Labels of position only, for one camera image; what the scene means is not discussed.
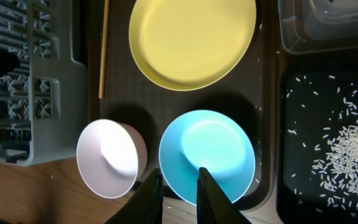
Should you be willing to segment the white plastic bowl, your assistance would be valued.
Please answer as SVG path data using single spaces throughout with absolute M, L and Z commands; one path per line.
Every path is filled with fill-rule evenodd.
M 147 165 L 147 147 L 128 124 L 109 119 L 91 122 L 80 134 L 76 161 L 85 184 L 96 195 L 119 198 L 128 193 Z

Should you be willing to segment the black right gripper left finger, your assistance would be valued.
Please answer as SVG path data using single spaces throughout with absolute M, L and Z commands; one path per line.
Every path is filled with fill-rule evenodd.
M 105 224 L 162 224 L 163 177 L 155 168 L 127 203 Z

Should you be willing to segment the light blue plastic bowl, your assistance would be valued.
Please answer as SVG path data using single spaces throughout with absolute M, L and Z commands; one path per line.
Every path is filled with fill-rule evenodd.
M 212 110 L 190 111 L 172 121 L 160 140 L 158 159 L 168 186 L 192 205 L 200 168 L 208 170 L 232 203 L 250 189 L 256 169 L 246 132 Z

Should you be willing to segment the yellow plastic plate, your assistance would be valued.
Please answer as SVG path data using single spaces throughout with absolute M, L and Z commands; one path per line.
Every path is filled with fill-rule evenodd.
M 198 90 L 239 63 L 256 20 L 255 0 L 137 0 L 129 45 L 139 70 L 154 84 Z

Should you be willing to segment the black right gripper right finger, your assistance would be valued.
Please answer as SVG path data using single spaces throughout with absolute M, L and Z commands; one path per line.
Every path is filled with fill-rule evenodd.
M 196 209 L 197 224 L 251 224 L 204 167 L 199 168 Z

